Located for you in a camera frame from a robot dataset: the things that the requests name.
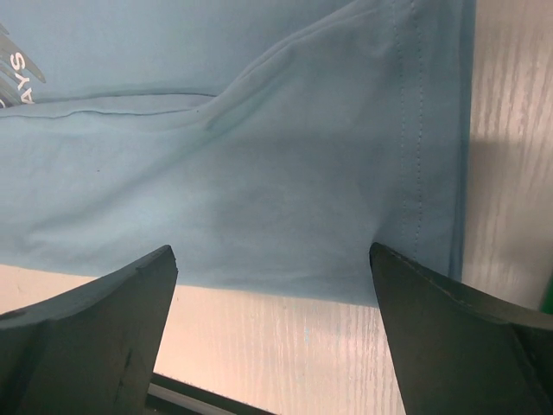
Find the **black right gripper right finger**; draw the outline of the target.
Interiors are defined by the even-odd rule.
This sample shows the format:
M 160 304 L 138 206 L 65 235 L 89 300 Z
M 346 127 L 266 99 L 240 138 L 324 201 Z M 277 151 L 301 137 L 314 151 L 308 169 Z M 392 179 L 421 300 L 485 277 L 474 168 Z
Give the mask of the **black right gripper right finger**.
M 370 249 L 408 414 L 550 414 L 552 317 Z

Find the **light blue printed t-shirt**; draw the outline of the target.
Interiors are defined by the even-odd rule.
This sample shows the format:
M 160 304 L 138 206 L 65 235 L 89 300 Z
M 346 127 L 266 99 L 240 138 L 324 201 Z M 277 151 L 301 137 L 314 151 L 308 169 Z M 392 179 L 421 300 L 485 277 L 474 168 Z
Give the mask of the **light blue printed t-shirt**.
M 462 269 L 473 1 L 4 1 L 1 260 L 373 305 Z

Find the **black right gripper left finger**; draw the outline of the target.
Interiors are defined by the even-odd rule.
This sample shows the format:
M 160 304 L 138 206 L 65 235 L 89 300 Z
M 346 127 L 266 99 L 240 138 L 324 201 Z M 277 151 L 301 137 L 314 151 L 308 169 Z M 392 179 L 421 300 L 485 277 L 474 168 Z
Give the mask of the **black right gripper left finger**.
M 170 246 L 1 315 L 3 414 L 140 414 L 177 279 Z

